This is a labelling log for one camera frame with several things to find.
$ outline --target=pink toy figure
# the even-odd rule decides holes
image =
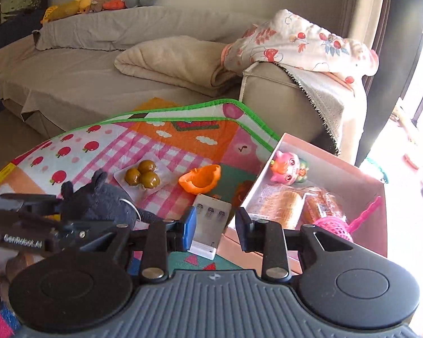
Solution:
[[[314,225],[319,226],[333,234],[340,236],[341,238],[353,242],[351,234],[356,231],[359,226],[368,218],[370,215],[376,211],[376,209],[381,205],[381,196],[378,196],[373,203],[368,206],[368,208],[360,214],[351,224],[347,224],[345,221],[336,216],[328,216],[320,218],[314,222]]]
[[[294,153],[276,151],[270,166],[273,172],[271,181],[290,186],[295,181],[302,183],[307,179],[307,163]]]

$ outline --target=pink box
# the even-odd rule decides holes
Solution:
[[[277,150],[293,152],[307,161],[309,165],[308,181],[334,194],[348,223],[356,219],[377,196],[381,196],[381,206],[352,236],[355,243],[387,257],[387,212],[384,184],[336,156],[286,133],[282,136],[244,199],[243,207],[251,202],[260,185],[269,181],[272,174],[269,163]],[[235,220],[230,222],[222,235],[217,254],[240,267],[255,269],[260,274],[262,255],[241,251],[235,230]],[[295,254],[295,252],[291,252],[291,254],[289,252],[290,267],[295,273],[301,273],[301,267]]]

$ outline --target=plush toy ear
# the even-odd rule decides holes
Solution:
[[[64,199],[69,199],[73,194],[73,184],[67,181],[61,185],[61,195]]]
[[[107,176],[108,174],[105,170],[103,169],[96,170],[96,172],[94,173],[91,179],[91,184],[94,186],[95,191],[99,190],[102,187],[102,185],[105,184]]]

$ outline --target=white device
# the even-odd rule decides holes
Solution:
[[[193,202],[197,210],[197,225],[189,252],[213,260],[232,205],[199,194]]]

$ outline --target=floral blanket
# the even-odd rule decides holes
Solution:
[[[221,56],[226,69],[240,75],[257,61],[330,72],[347,85],[360,82],[364,75],[373,76],[379,67],[377,54],[365,44],[343,39],[288,10],[253,25]]]

